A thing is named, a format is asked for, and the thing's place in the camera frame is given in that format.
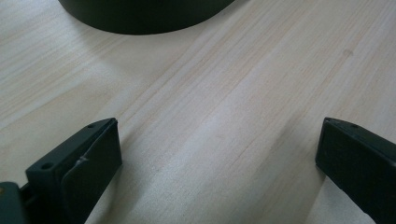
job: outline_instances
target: light wood surface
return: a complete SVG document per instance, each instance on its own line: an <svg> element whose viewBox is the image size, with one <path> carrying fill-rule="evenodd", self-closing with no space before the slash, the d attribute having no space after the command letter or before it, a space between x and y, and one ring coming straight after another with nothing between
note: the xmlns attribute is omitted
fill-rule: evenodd
<svg viewBox="0 0 396 224"><path fill-rule="evenodd" d="M0 181L119 121L123 166L87 223L374 223L316 168L321 122L396 142L396 1L236 0L162 35L57 1L0 1Z"/></svg>

